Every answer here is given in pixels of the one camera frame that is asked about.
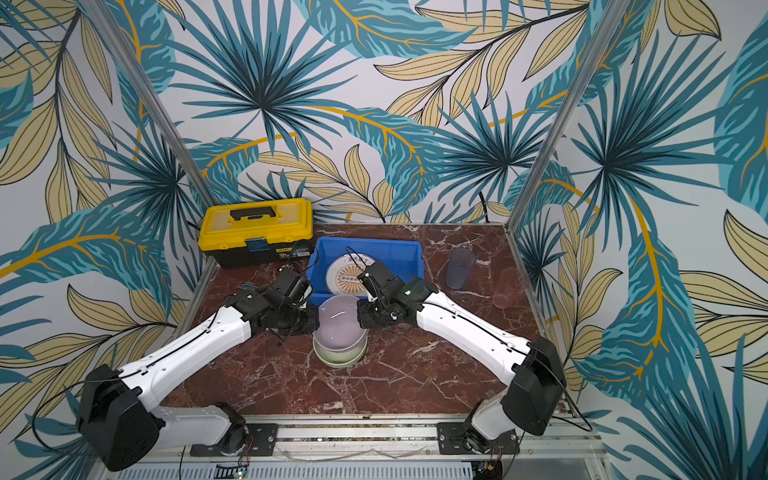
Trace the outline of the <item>pale green bowl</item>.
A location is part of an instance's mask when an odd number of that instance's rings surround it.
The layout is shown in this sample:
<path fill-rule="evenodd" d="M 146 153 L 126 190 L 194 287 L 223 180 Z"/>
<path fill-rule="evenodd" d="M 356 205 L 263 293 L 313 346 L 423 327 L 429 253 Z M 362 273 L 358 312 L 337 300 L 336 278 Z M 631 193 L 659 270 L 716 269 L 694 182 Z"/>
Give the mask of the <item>pale green bowl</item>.
<path fill-rule="evenodd" d="M 344 350 L 331 350 L 317 340 L 313 341 L 313 351 L 325 365 L 341 369 L 354 365 L 362 359 L 368 347 L 368 338 L 363 337 L 354 346 Z"/>

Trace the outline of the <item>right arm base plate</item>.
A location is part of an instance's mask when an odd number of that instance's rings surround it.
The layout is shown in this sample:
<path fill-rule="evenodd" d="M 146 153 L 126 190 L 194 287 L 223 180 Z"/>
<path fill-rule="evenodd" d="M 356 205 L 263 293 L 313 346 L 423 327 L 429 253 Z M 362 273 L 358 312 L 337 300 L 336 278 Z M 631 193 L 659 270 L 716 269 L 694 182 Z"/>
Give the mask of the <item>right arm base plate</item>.
<path fill-rule="evenodd" d="M 440 422 L 436 428 L 441 455 L 504 455 L 520 452 L 520 437 L 514 429 L 495 439 L 487 439 L 466 422 Z"/>

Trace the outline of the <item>stack of lilac bowls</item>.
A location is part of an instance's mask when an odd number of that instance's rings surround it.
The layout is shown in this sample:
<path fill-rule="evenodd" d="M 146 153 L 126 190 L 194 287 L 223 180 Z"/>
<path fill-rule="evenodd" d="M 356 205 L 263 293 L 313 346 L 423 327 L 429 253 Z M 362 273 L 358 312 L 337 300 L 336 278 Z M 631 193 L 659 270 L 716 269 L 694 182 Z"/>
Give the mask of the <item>stack of lilac bowls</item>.
<path fill-rule="evenodd" d="M 361 343 L 367 330 L 358 320 L 358 298 L 336 295 L 318 307 L 318 329 L 314 340 L 327 350 L 342 352 Z"/>

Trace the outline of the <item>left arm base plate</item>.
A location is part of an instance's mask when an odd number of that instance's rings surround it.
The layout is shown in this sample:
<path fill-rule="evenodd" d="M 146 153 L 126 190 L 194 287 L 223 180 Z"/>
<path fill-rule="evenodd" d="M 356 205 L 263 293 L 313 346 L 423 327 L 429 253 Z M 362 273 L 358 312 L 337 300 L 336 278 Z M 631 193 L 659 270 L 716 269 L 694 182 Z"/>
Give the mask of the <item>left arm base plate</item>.
<path fill-rule="evenodd" d="M 224 437 L 213 445 L 194 444 L 192 457 L 270 457 L 273 454 L 278 425 L 275 423 L 247 423 L 231 427 Z"/>

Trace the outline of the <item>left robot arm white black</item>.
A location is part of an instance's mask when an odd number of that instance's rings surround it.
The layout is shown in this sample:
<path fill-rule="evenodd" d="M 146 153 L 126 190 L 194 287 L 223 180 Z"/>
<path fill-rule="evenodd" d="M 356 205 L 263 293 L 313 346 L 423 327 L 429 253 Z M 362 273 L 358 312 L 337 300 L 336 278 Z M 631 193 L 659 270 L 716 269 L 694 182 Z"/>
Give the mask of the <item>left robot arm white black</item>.
<path fill-rule="evenodd" d="M 255 336 L 314 332 L 312 292 L 306 277 L 284 269 L 267 286 L 230 295 L 208 319 L 156 352 L 116 369 L 97 367 L 84 382 L 78 432 L 111 472 L 172 447 L 214 446 L 225 456 L 243 455 L 251 434 L 229 404 L 167 408 L 162 402 L 202 367 Z"/>

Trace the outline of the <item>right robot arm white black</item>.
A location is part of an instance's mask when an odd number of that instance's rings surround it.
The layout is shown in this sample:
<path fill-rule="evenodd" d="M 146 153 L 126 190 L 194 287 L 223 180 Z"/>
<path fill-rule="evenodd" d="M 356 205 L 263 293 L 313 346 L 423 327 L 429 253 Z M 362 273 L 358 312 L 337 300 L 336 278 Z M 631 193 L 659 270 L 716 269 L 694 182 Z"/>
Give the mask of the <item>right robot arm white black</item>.
<path fill-rule="evenodd" d="M 521 433 L 545 433 L 566 390 L 557 348 L 550 340 L 503 331 L 434 284 L 418 277 L 404 282 L 380 261 L 366 266 L 358 279 L 368 295 L 357 306 L 362 328 L 400 323 L 419 327 L 473 357 L 505 386 L 465 419 L 463 431 L 455 435 L 462 448 L 485 454 Z"/>

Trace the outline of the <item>grey translucent plastic cup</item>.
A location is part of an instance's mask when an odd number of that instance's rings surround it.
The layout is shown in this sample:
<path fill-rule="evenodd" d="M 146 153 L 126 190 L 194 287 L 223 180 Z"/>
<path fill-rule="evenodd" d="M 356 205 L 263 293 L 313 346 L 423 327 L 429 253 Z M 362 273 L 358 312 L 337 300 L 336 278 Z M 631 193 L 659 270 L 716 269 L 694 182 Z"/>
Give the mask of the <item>grey translucent plastic cup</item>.
<path fill-rule="evenodd" d="M 457 247 L 447 264 L 445 283 L 452 290 L 462 289 L 468 282 L 476 265 L 475 253 L 466 247 Z"/>

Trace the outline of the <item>pink translucent plastic cup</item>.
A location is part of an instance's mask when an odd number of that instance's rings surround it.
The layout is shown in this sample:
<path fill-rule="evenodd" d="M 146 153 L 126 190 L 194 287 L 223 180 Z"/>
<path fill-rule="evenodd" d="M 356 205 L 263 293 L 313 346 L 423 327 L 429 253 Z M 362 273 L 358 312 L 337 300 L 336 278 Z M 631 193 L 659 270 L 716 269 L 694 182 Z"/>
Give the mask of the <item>pink translucent plastic cup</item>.
<path fill-rule="evenodd" d="M 507 267 L 494 283 L 492 304 L 501 310 L 510 308 L 521 300 L 530 286 L 530 280 L 524 271 L 517 267 Z"/>

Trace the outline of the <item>orange patterned small plate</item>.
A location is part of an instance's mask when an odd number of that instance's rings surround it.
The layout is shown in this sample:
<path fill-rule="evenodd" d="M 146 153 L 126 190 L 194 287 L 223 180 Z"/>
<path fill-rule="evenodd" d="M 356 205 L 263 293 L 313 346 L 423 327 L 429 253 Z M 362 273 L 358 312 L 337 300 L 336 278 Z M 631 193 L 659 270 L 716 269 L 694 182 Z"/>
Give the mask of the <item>orange patterned small plate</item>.
<path fill-rule="evenodd" d="M 326 285 L 331 294 L 366 297 L 367 290 L 358 276 L 375 260 L 365 254 L 347 253 L 335 259 L 326 270 Z"/>

